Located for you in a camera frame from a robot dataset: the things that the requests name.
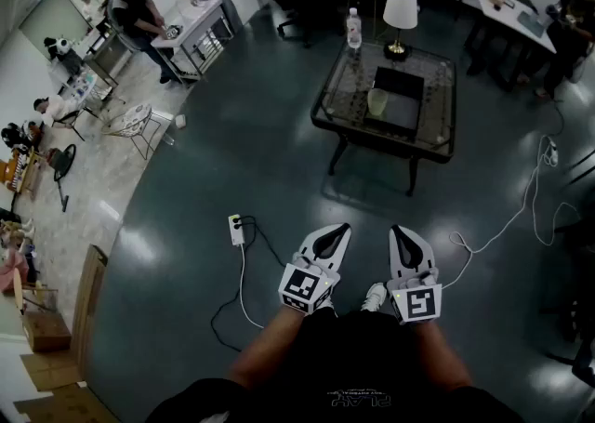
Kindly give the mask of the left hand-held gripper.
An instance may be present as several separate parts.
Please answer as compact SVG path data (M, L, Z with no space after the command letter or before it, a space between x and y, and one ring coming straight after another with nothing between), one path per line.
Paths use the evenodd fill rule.
M318 310L340 281L337 271L350 238L348 223L327 225L309 233L285 266L278 287L281 304L306 315Z

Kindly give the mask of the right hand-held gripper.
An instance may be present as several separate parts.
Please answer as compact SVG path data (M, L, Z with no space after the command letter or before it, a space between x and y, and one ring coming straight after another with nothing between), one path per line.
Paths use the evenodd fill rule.
M433 268L430 244L416 232L393 225L389 231L389 248L392 280L387 282L387 290L399 325L421 324L438 318L443 286L438 282L438 270ZM418 274L402 279L403 273Z

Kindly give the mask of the pale green cup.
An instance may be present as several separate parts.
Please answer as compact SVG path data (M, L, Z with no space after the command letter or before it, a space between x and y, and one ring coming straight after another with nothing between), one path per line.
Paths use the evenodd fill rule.
M367 94L368 111L371 115L379 117L385 110L389 93L380 88L372 88Z

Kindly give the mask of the black tray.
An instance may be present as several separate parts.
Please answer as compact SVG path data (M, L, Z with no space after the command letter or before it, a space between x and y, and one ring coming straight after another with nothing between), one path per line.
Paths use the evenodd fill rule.
M378 67L372 88L387 91L388 102L379 117L369 113L367 104L364 123L413 140L418 131L424 79L409 73Z

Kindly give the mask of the person's right forearm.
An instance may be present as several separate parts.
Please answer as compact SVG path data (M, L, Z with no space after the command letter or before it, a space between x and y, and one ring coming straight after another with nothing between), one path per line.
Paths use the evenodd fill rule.
M435 322L415 324L418 358L429 382L443 391L471 387L469 371Z

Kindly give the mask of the person's left forearm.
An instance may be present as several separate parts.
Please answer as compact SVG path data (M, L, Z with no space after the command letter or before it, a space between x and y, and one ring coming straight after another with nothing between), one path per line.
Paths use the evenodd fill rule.
M269 381L284 362L305 317L300 311L282 306L256 339L240 352L228 379L250 390Z

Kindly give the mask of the person's right white shoe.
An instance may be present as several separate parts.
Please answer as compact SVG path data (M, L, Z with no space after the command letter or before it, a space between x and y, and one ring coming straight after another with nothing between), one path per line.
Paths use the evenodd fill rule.
M387 294L387 288L383 283L373 284L366 293L361 311L379 311L387 298Z

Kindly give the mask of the white power strip with plugs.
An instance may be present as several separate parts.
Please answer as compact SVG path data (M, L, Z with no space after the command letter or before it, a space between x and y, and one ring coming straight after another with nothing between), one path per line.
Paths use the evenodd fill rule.
M238 214L229 216L228 221L232 245L243 246L245 244L245 235L241 216Z

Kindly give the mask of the person's black clothing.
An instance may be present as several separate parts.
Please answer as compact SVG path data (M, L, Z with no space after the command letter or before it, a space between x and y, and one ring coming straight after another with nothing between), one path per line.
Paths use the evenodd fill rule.
M379 311L316 311L263 385L199 379L157 405L146 423L524 423L473 384L449 392L433 386L413 326Z

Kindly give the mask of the glass coffee table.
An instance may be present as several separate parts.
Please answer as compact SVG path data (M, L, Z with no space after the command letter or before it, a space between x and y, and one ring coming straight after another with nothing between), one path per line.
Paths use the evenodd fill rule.
M419 124L413 140L364 123L367 94L378 67L424 79ZM338 136L327 172L335 168L348 146L360 146L400 157L409 164L411 195L422 160L448 163L456 140L456 65L448 58L413 48L407 59L387 59L379 45L364 43L358 50L344 46L337 55L324 87L311 108L312 123Z

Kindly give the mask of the clear water bottle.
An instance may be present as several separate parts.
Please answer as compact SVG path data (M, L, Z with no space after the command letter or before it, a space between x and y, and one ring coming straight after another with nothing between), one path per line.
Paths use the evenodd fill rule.
M362 45L362 21L356 7L349 9L346 18L347 44L353 50L358 50Z

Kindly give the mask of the upright cardboard panel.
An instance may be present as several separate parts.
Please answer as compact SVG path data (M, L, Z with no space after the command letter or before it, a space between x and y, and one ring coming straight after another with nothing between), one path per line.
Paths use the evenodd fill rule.
M96 245L90 245L86 252L73 313L71 354L79 375L86 379L87 357L91 349L99 293L102 287L108 257Z

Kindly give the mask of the white shade table lamp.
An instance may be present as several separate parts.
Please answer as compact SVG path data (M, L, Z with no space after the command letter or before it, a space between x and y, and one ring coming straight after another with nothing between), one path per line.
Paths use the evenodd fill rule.
M396 31L393 42L384 47L387 59L403 61L408 57L409 50L401 40L402 31L416 28L417 14L417 0L386 1L383 20Z

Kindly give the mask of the white desk with black legs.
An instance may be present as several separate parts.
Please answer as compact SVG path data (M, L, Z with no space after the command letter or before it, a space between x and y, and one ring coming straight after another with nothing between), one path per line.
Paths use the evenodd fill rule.
M486 69L498 85L506 91L511 91L516 86L522 66L533 49L541 48L551 54L556 53L556 48L552 44L545 26L546 30L541 38L536 38L521 26L517 21L518 15L522 11L529 12L532 9L517 0L513 1L515 2L515 8L502 7L501 10L496 11L488 0L478 0L481 15L475 20L464 43L464 48L470 53L471 57L468 73L474 75ZM509 46L506 47L506 53L499 60L488 64L484 57L485 50L499 30L503 30L504 33L509 35ZM509 78L507 78L501 73L500 66L506 60L516 41L521 44L521 52L516 59Z

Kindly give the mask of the grey laptop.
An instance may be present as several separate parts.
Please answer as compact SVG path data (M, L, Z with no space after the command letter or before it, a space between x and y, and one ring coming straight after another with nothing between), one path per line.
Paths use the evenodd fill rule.
M517 21L521 24L523 28L528 30L536 38L541 38L543 36L544 31L546 30L544 25L540 22L539 17L533 10L529 12L522 11L518 15Z

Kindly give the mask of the black floor fan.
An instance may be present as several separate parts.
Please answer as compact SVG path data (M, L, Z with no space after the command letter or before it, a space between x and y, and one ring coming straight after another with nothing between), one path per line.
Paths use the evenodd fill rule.
M70 144L64 150L52 148L46 155L48 165L54 170L53 179L59 191L61 210L66 211L69 196L63 193L61 180L69 173L76 155L76 145Z

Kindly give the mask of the grey metal desk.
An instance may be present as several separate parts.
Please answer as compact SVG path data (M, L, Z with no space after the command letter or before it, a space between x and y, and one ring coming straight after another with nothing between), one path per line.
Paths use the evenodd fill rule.
M132 58L134 50L116 33L101 34L93 30L89 37L92 42L82 57L84 63L109 86L118 87L117 77Z

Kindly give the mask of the cardboard box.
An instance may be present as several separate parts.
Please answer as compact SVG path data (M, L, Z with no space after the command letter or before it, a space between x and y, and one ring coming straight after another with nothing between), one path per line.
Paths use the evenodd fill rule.
M33 352L67 350L71 333L62 316L55 312L25 312L21 316L23 332Z

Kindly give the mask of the small patterned table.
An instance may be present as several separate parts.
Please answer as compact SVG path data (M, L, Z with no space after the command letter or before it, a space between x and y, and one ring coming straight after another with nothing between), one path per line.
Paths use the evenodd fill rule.
M86 72L79 74L68 87L66 97L82 103L91 96L98 79L99 77L95 73Z

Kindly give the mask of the wooden stool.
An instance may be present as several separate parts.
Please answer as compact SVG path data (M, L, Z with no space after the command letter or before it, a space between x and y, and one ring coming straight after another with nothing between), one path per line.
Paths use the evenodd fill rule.
M27 310L57 312L58 289L47 287L40 281L24 282L19 271L13 272L13 292L17 310L23 315Z

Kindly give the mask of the flat cardboard sheets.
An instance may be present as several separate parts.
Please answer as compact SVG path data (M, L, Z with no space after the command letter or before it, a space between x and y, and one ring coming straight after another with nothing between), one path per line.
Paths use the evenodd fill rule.
M14 402L29 423L121 423L86 385L69 350L20 356L35 389L46 396Z

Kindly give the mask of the wooden rack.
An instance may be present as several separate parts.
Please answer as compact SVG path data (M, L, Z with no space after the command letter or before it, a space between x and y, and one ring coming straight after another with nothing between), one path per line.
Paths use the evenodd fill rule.
M13 149L10 157L0 160L0 184L15 194L36 194L39 172L45 159L33 148L27 152Z

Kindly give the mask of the pink bag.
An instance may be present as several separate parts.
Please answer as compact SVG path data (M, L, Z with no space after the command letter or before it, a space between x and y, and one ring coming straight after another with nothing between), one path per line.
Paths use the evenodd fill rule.
M6 251L3 264L0 265L0 293L7 293L13 289L15 274L25 283L28 272L29 266L25 256L18 250L9 248Z

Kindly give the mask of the white table with metal frame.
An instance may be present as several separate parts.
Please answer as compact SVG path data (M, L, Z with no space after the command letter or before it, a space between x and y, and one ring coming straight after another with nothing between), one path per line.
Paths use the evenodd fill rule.
M152 47L185 86L199 81L233 38L221 0L177 0L165 29L167 38L156 37Z

